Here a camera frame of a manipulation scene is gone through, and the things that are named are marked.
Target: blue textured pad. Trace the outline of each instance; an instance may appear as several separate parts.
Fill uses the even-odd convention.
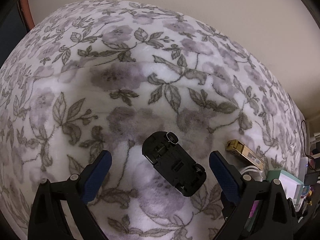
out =
[[[85,182],[84,187],[82,189],[81,199],[85,204],[87,204],[89,201],[94,200],[105,176],[107,175],[111,167],[111,153],[109,151],[103,152],[103,157],[101,158],[96,168],[93,170],[93,172]]]
[[[215,153],[210,154],[209,165],[227,200],[237,205],[240,201],[239,186]]]

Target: bed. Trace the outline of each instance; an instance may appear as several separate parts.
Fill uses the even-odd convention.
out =
[[[103,149],[113,164],[88,206],[109,239],[212,239],[224,220],[208,156],[218,150],[241,168],[224,150],[231,139],[265,161],[263,177],[297,176],[304,154],[304,117],[263,63],[213,27],[153,5],[67,4],[23,38],[0,77],[0,207],[25,239],[40,180],[79,174]],[[141,154],[159,130],[207,171],[190,198]]]

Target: yellow object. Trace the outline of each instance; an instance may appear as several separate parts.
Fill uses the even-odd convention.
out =
[[[245,161],[247,164],[254,165],[263,171],[264,161],[240,141],[228,141],[226,151]]]

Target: silver screw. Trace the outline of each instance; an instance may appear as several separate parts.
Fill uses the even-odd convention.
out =
[[[70,176],[70,179],[71,180],[77,180],[79,178],[79,175],[78,174],[72,174],[71,176]]]
[[[273,183],[276,184],[276,185],[280,185],[280,184],[281,184],[281,182],[279,181],[279,179],[274,179],[274,180],[273,180]]]
[[[41,180],[40,180],[40,183],[41,184],[45,184],[47,182],[47,179],[46,178],[42,178]]]
[[[251,176],[248,175],[248,174],[244,174],[243,175],[243,179],[246,180],[246,181],[250,181],[251,180]]]

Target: black wire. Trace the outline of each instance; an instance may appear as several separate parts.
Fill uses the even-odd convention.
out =
[[[301,131],[302,131],[302,135],[303,135],[303,151],[304,151],[304,155],[305,155],[307,158],[311,159],[311,160],[315,160],[314,157],[312,157],[311,155],[307,155],[307,154],[306,154],[306,147],[305,147],[305,141],[306,141],[306,139],[305,139],[305,137],[304,137],[304,132],[303,132],[303,129],[302,129],[302,123],[303,123],[303,122],[304,122],[304,124],[305,124],[305,126],[306,126],[306,131],[307,131],[307,123],[306,123],[306,120],[302,120],[302,121],[301,121],[301,125],[300,125]],[[308,167],[309,167],[311,170],[313,170],[313,171],[317,171],[316,169],[314,169],[313,167],[311,167],[311,165],[309,165],[309,162],[308,162]]]

